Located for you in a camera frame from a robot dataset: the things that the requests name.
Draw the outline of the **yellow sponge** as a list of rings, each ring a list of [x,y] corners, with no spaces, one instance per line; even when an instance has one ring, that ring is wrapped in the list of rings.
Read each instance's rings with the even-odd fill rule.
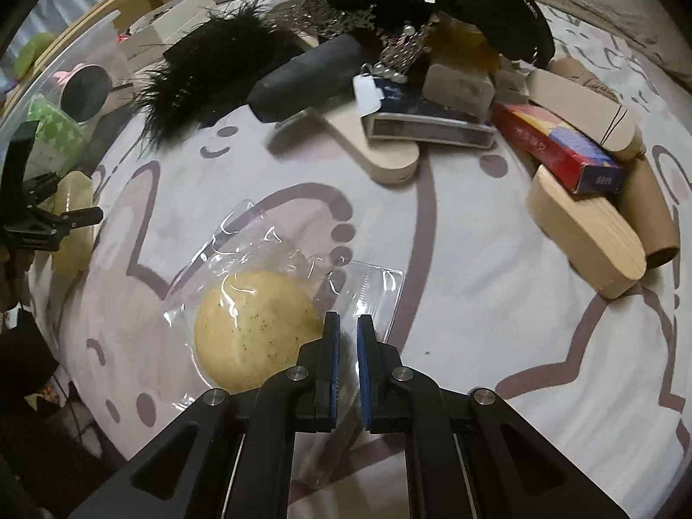
[[[238,204],[173,280],[163,320],[178,343],[163,397],[182,411],[210,387],[235,394],[295,365],[340,316],[339,404],[356,401],[356,320],[386,337],[404,272],[351,260],[340,246],[311,251],[249,200]]]

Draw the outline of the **black foam tube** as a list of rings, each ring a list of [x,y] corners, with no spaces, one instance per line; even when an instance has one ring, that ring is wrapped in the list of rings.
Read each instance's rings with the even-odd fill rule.
[[[251,89],[247,104],[260,122],[284,122],[347,89],[380,52],[380,40],[372,34],[341,34],[265,75]]]

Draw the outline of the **green dotted wipes pack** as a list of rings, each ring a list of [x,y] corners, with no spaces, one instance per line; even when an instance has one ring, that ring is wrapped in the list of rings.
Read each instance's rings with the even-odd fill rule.
[[[38,129],[25,177],[31,179],[47,172],[64,176],[73,170],[87,147],[79,124],[41,94],[31,100],[27,119],[38,122]]]

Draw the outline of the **bunny print bed sheet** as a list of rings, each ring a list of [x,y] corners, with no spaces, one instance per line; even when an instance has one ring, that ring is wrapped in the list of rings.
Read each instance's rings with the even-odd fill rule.
[[[525,159],[424,147],[386,188],[305,117],[238,109],[169,151],[134,119],[94,172],[106,214],[88,271],[48,327],[101,429],[132,456],[205,389],[176,284],[244,225],[333,268],[320,301],[352,334],[371,314],[405,364],[450,390],[488,387],[633,518],[662,511],[691,461],[691,252],[600,298],[524,205]]]

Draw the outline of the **clear plastic storage bin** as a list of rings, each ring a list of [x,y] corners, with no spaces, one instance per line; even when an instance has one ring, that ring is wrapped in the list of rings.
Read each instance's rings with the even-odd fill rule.
[[[1,147],[25,122],[36,131],[23,178],[94,172],[117,134],[110,115],[134,94],[114,11],[79,35],[31,83],[1,121]]]

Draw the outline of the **pink bunny phone stand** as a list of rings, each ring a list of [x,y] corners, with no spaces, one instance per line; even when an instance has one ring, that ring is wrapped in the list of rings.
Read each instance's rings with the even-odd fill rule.
[[[86,123],[102,110],[113,89],[112,78],[103,67],[87,64],[63,84],[58,106],[76,123]]]

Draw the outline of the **green plush toy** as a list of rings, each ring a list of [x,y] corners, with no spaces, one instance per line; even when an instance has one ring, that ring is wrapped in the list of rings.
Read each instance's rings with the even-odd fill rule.
[[[56,39],[54,33],[38,33],[31,37],[20,49],[16,57],[13,74],[15,79],[23,79],[35,61],[51,46]]]

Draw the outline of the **flat wooden oval board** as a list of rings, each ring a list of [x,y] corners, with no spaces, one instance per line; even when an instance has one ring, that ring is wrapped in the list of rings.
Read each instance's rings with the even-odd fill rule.
[[[319,125],[327,131],[375,183],[405,184],[414,177],[419,166],[420,149],[416,143],[371,141],[366,136],[364,124],[354,102],[308,109],[287,121],[278,122],[273,126],[273,140],[287,137],[291,130],[298,129],[305,123]]]

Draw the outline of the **white cardboard box of items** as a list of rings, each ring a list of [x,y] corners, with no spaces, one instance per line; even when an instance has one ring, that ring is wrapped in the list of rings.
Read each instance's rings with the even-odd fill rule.
[[[214,0],[171,0],[135,21],[120,48],[132,71],[160,61],[163,53],[209,20]]]

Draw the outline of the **silver dark box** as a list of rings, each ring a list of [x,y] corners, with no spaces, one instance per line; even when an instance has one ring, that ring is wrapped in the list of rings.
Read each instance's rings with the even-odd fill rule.
[[[376,141],[413,141],[490,149],[494,125],[430,102],[402,84],[359,74],[352,80],[365,134]]]

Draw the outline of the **black feather accessory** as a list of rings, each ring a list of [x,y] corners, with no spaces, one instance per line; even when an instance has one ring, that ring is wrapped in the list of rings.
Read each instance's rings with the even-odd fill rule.
[[[149,70],[134,99],[144,114],[141,138],[161,149],[195,124],[211,127],[246,104],[260,79],[300,54],[295,35],[253,3],[210,13]]]

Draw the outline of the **thick wooden oval block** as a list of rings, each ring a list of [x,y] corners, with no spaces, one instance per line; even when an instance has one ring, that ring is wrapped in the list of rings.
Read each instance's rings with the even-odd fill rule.
[[[641,240],[606,198],[572,195],[546,167],[539,167],[525,205],[537,226],[603,298],[619,298],[645,274]]]

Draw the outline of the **red blue carton box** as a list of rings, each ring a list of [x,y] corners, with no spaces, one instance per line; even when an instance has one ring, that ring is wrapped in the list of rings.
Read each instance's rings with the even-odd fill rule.
[[[574,195],[615,193],[624,182],[621,164],[548,109],[495,102],[490,119],[509,144],[538,160]]]

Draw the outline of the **brown cardboard tube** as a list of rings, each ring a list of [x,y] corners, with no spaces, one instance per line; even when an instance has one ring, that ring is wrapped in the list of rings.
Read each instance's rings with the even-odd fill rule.
[[[633,158],[626,167],[617,208],[641,240],[647,267],[663,266],[679,254],[677,226],[645,156]]]

